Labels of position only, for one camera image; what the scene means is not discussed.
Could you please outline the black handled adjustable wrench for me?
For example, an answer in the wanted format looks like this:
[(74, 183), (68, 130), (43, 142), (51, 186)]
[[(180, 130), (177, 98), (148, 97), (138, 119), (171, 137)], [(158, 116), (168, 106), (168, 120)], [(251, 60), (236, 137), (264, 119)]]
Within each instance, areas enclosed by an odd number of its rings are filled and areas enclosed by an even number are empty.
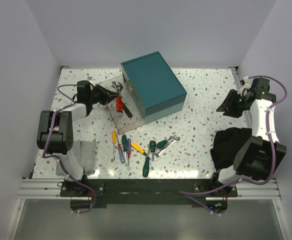
[(118, 93), (118, 96), (116, 97), (116, 113), (117, 116), (122, 117), (123, 112), (127, 115), (127, 117), (132, 118), (132, 113), (130, 110), (126, 107), (126, 105), (123, 103), (121, 91), (123, 90), (123, 85), (120, 82), (112, 81), (112, 87), (116, 90)]

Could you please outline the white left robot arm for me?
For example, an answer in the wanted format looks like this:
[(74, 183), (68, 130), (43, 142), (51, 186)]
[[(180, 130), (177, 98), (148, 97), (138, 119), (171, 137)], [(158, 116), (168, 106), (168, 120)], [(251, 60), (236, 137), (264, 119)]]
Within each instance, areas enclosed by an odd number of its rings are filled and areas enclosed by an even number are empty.
[(37, 146), (43, 150), (44, 159), (54, 158), (65, 174), (65, 179), (73, 181), (72, 191), (78, 196), (84, 196), (89, 191), (89, 184), (82, 179), (84, 169), (80, 166), (72, 147), (74, 143), (73, 123), (87, 117), (93, 110), (93, 105), (107, 105), (119, 94), (103, 86), (81, 80), (67, 86), (76, 87), (77, 93), (68, 97), (68, 105), (58, 110), (44, 110), (40, 114)]

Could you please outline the clear plastic drawer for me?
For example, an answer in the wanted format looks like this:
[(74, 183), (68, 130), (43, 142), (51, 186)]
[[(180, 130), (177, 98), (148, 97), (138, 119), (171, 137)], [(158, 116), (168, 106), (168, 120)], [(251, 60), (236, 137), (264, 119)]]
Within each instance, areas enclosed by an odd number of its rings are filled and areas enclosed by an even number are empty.
[(112, 79), (108, 79), (104, 82), (99, 83), (102, 87), (115, 92), (116, 90), (112, 87), (112, 82), (121, 83), (123, 89), (121, 91), (122, 100), (127, 109), (132, 114), (132, 117), (128, 117), (128, 115), (123, 111), (122, 116), (118, 116), (116, 113), (116, 100), (113, 100), (106, 106), (107, 112), (110, 114), (111, 119), (116, 127), (116, 130), (119, 134), (125, 134), (128, 131), (132, 131), (136, 128), (139, 128), (145, 124), (145, 118), (142, 114), (140, 114), (137, 105), (134, 102), (134, 98), (131, 95), (131, 91), (126, 86), (125, 81), (121, 75), (114, 77)]

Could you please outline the small green hook tool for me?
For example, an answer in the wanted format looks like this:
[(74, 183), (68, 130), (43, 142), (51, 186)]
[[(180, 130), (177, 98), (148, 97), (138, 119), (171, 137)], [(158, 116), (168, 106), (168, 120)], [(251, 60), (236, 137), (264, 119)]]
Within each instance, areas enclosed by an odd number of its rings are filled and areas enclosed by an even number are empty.
[(168, 143), (168, 140), (167, 140), (167, 139), (164, 139), (164, 140), (160, 141), (160, 142), (157, 144), (157, 148), (158, 148), (158, 149), (162, 149), (162, 148), (164, 148), (164, 147), (167, 145), (167, 143)]

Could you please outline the stubby green screwdriver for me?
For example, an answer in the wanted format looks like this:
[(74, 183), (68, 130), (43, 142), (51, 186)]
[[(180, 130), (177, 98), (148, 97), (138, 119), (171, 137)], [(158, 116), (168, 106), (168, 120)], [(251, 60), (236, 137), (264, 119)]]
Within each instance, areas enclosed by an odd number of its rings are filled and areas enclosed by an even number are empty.
[(156, 151), (156, 141), (151, 140), (149, 143), (149, 148), (148, 148), (148, 156), (155, 153), (155, 151)]

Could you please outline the silver end spanner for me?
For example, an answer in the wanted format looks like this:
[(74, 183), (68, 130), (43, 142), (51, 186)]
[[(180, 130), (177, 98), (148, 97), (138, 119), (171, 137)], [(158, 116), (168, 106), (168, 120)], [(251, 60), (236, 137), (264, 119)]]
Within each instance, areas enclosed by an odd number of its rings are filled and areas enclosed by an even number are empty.
[(153, 161), (157, 161), (160, 156), (169, 148), (171, 147), (174, 143), (177, 143), (180, 141), (180, 137), (179, 136), (176, 136), (176, 137), (173, 137), (160, 151), (154, 153), (152, 155), (152, 160)]

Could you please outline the teal drawer box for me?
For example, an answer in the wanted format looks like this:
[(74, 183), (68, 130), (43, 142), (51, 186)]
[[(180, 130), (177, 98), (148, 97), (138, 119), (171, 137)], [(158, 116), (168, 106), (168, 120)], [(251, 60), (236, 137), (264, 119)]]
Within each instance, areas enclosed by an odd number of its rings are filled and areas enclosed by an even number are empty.
[(160, 52), (121, 63), (123, 80), (134, 87), (131, 95), (145, 124), (181, 111), (187, 91)]

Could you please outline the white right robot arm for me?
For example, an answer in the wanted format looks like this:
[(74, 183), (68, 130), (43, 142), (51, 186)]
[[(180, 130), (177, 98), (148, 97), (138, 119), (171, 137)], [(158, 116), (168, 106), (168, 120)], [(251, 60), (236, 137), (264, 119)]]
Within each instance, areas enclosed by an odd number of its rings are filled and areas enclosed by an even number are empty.
[(270, 92), (269, 76), (245, 77), (239, 90), (230, 90), (217, 112), (239, 118), (251, 114), (251, 127), (219, 130), (214, 138), (211, 157), (216, 172), (209, 183), (209, 192), (221, 196), (226, 186), (240, 181), (256, 185), (267, 183), (286, 154), (275, 131), (274, 110), (283, 100)]

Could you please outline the red handled adjustable wrench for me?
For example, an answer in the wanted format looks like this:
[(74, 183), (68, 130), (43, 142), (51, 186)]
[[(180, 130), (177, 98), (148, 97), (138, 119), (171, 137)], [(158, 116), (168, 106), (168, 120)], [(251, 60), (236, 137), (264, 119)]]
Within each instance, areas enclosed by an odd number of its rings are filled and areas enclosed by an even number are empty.
[(117, 115), (121, 117), (123, 115), (123, 102), (122, 102), (122, 96), (121, 96), (121, 91), (123, 89), (123, 86), (121, 83), (116, 83), (115, 84), (118, 96), (116, 98), (116, 111)]

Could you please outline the long green handled screwdriver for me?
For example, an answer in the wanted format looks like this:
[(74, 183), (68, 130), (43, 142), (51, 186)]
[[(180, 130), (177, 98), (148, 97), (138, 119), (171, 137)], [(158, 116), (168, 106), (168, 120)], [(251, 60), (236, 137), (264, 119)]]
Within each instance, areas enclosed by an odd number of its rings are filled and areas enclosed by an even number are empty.
[(145, 158), (145, 162), (144, 162), (143, 169), (142, 169), (142, 176), (143, 177), (148, 177), (148, 175), (149, 175), (149, 171), (150, 171), (150, 160), (151, 160), (151, 158), (149, 156), (147, 156)]

